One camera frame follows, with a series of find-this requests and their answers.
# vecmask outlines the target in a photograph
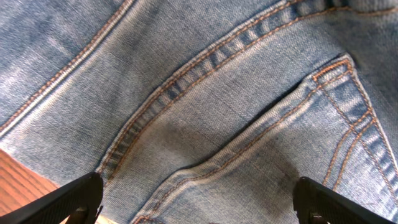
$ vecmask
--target blue jeans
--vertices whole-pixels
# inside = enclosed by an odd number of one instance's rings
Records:
[[[0,148],[118,223],[297,223],[308,176],[398,222],[398,2],[6,1]]]

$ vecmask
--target yoke seam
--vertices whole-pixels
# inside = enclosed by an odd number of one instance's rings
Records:
[[[139,134],[136,136],[136,138],[133,140],[133,142],[129,145],[127,151],[123,154],[121,160],[119,161],[118,165],[116,166],[115,170],[113,171],[113,173],[111,174],[111,176],[109,177],[107,183],[105,184],[105,187],[113,180],[114,175],[118,172],[118,170],[121,168],[121,165],[124,163],[126,156],[130,153],[130,151],[132,150],[132,147],[135,145],[135,143],[137,142],[137,140],[139,139],[139,137],[143,134],[143,132],[167,109],[169,109],[177,100],[179,100],[183,95],[185,95],[189,90],[191,90],[195,85],[197,85],[198,83],[200,83],[202,80],[204,80],[207,76],[211,75],[213,72],[217,71],[220,67],[222,67],[224,64],[228,63],[230,60],[234,59],[236,56],[238,56],[239,54],[241,54],[242,52],[244,52],[245,50],[247,50],[248,48],[250,48],[251,46],[253,46],[254,44],[258,43],[259,41],[261,41],[262,39],[275,34],[277,31],[284,29],[288,26],[291,26],[292,24],[295,24],[298,21],[301,21],[303,19],[308,19],[311,17],[315,17],[315,16],[320,16],[323,14],[326,14],[328,12],[333,12],[333,11],[337,11],[337,10],[347,10],[347,7],[333,7],[333,8],[329,8],[325,11],[322,12],[316,12],[314,14],[309,14],[307,16],[302,16],[302,17],[297,17],[296,19],[290,21],[289,23],[286,23],[282,26],[279,26],[275,29],[273,29],[272,31],[262,35],[260,38],[254,40],[253,42],[251,42],[250,44],[246,45],[244,48],[242,48],[240,51],[236,52],[235,54],[233,54],[232,56],[230,56],[229,58],[225,59],[224,61],[222,61],[219,65],[217,65],[215,68],[213,68],[212,70],[210,70],[209,72],[207,72],[206,74],[204,74],[202,77],[200,77],[198,80],[196,80],[195,82],[193,82],[186,90],[184,90],[183,92],[181,92],[176,98],[174,98],[165,108],[163,108],[153,119],[151,119],[145,126],[144,128],[142,128],[139,131]],[[109,162],[111,157],[111,154],[108,155],[108,158],[105,160],[105,162]],[[102,168],[99,169],[99,172],[102,173],[102,171],[104,171],[106,164],[103,164]]]
[[[312,90],[305,98],[304,100],[302,100],[296,107],[294,107],[293,109],[291,109],[288,113],[286,113],[285,115],[283,115],[283,117],[281,117],[278,121],[276,121],[274,124],[272,124],[271,126],[269,126],[267,129],[265,129],[262,133],[260,133],[259,135],[257,135],[249,144],[247,144],[243,149],[241,149],[240,151],[238,151],[231,159],[229,159],[228,161],[226,161],[221,167],[214,169],[210,172],[208,172],[207,174],[203,174],[199,177],[191,177],[191,178],[186,178],[181,180],[179,183],[177,183],[174,187],[172,187],[166,194],[164,194],[164,196],[161,198],[161,200],[159,202],[156,203],[155,207],[152,209],[151,213],[147,216],[141,216],[139,217],[139,219],[137,219],[134,224],[138,223],[138,221],[141,218],[150,218],[158,209],[159,207],[162,205],[162,202],[177,188],[179,188],[182,184],[188,182],[188,181],[194,181],[194,180],[200,180],[200,179],[204,179],[207,178],[221,170],[223,170],[225,167],[227,167],[231,162],[235,161],[239,156],[241,156],[244,152],[246,152],[251,146],[253,146],[255,143],[258,142],[258,140],[260,140],[265,134],[267,134],[270,130],[272,130],[274,127],[278,126],[281,122],[283,122],[287,117],[289,117],[291,114],[293,114],[294,112],[296,112],[302,105],[304,105],[304,103],[306,103],[311,96],[318,90],[320,90],[323,86],[326,86],[340,78],[343,78],[345,75],[349,74],[349,71],[343,72],[342,74],[338,75],[335,78],[332,78],[331,80],[326,81],[325,83],[322,83],[320,85],[318,85],[314,90]]]
[[[281,25],[275,29],[273,29],[272,31],[260,36],[258,39],[254,40],[253,42],[251,42],[250,44],[244,46],[241,50],[239,50],[238,52],[236,52],[235,54],[233,54],[232,56],[228,57],[227,59],[225,59],[224,61],[222,61],[219,65],[217,65],[215,68],[213,68],[212,70],[210,70],[209,72],[207,72],[206,74],[204,74],[202,77],[200,77],[198,80],[196,80],[195,82],[193,82],[186,90],[184,90],[183,92],[181,92],[176,98],[174,98],[165,108],[163,108],[154,118],[152,118],[140,131],[139,134],[134,138],[133,142],[130,143],[128,149],[126,150],[126,152],[123,154],[123,156],[121,157],[121,159],[119,160],[115,170],[113,170],[112,174],[110,175],[107,183],[105,184],[105,187],[114,179],[114,176],[116,175],[116,173],[118,172],[118,170],[121,168],[121,166],[123,165],[124,161],[126,160],[126,156],[130,153],[130,151],[132,150],[133,146],[135,145],[135,143],[137,142],[137,140],[140,138],[140,136],[142,135],[142,133],[168,108],[170,108],[177,100],[179,100],[183,95],[185,95],[190,89],[192,89],[195,85],[197,85],[199,82],[201,82],[203,79],[205,79],[207,76],[209,76],[210,74],[212,74],[213,72],[217,71],[220,67],[222,67],[224,64],[226,64],[227,62],[229,62],[230,60],[234,59],[236,56],[238,56],[239,54],[241,54],[242,52],[244,52],[245,50],[247,50],[248,48],[250,48],[251,46],[253,46],[254,44],[258,43],[259,41],[261,41],[262,39],[276,33],[277,31],[284,29],[288,26],[291,26],[292,24],[295,24],[298,21],[301,21],[303,19],[308,19],[311,17],[315,17],[315,16],[320,16],[323,14],[327,14],[328,12],[333,12],[333,11],[352,11],[352,12],[356,12],[359,15],[374,15],[375,12],[372,12],[372,14],[368,13],[368,12],[357,12],[354,11],[352,8],[346,6],[346,7],[331,7],[327,10],[324,10],[322,12],[316,12],[313,14],[309,14],[307,16],[302,16],[302,17],[297,17],[296,19],[290,21],[289,23],[286,23],[284,25]],[[381,15],[381,14],[387,14],[387,13],[391,13],[391,12],[396,12],[396,8],[393,9],[389,9],[387,11],[379,11],[379,13],[377,15]],[[144,108],[144,110],[142,110],[137,117],[132,121],[132,123],[124,130],[124,132],[122,133],[122,136],[119,138],[119,140],[117,141],[116,145],[112,148],[112,150],[107,153],[106,159],[105,161],[98,167],[98,172],[102,174],[102,172],[104,171],[104,169],[106,168],[109,160],[111,159],[113,153],[115,152],[115,150],[117,149],[117,147],[119,146],[119,144],[121,143],[121,141],[124,139],[125,135],[127,134],[128,130],[134,125],[134,123],[138,120],[138,118],[146,111],[147,107],[150,106],[150,103],[148,103],[148,105]]]
[[[258,19],[256,19],[255,21],[253,21],[252,23],[248,24],[247,26],[243,27],[242,29],[238,30],[235,34],[233,34],[231,37],[227,38],[226,40],[222,41],[221,43],[219,43],[218,45],[214,46],[212,49],[210,49],[205,55],[201,56],[200,58],[198,58],[195,62],[193,62],[189,67],[187,67],[185,70],[183,70],[178,76],[176,76],[173,80],[171,80],[168,84],[166,84],[166,86],[162,87],[162,89],[148,102],[148,104],[145,105],[145,107],[142,109],[142,111],[136,116],[136,118],[134,120],[132,120],[130,122],[130,124],[127,126],[127,128],[123,131],[122,136],[119,138],[119,140],[116,142],[115,146],[112,148],[111,152],[108,154],[108,156],[106,157],[104,163],[102,165],[100,165],[100,167],[98,168],[99,172],[102,173],[106,167],[106,165],[108,165],[108,162],[110,160],[110,158],[112,157],[113,153],[115,152],[115,150],[119,147],[121,141],[123,141],[124,137],[126,136],[126,134],[128,133],[128,130],[132,128],[132,126],[134,125],[134,123],[146,112],[146,110],[148,109],[148,107],[150,107],[152,105],[152,103],[158,99],[158,97],[164,92],[166,91],[170,86],[172,86],[177,80],[179,80],[182,76],[186,75],[191,69],[193,69],[195,66],[197,66],[200,62],[202,62],[204,59],[208,58],[212,53],[214,53],[215,51],[217,51],[220,47],[226,45],[227,43],[231,42],[233,39],[235,39],[235,37],[237,37],[239,34],[243,33],[244,31],[248,30],[249,28],[253,27],[254,25],[256,25],[257,23],[263,21],[264,19],[270,17],[271,15],[289,7],[291,4],[295,4],[301,1],[306,1],[306,0],[294,0],[292,2],[288,2],[286,4],[284,4],[283,6],[280,6],[276,9],[274,9],[271,12],[268,12],[267,14],[259,17]]]

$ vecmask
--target jeans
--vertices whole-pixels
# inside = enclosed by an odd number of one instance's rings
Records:
[[[118,223],[298,223],[308,176],[398,222],[398,1],[6,1],[0,148]]]

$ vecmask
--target faded denim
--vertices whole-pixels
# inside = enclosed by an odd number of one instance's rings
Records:
[[[25,166],[102,173],[119,223],[297,223],[302,175],[398,222],[397,1],[59,4],[79,19],[0,17],[0,148]]]

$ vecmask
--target wooden table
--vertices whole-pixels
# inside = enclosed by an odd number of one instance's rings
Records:
[[[0,216],[50,193],[58,186],[15,161],[0,149]],[[98,224],[113,224],[100,216]]]

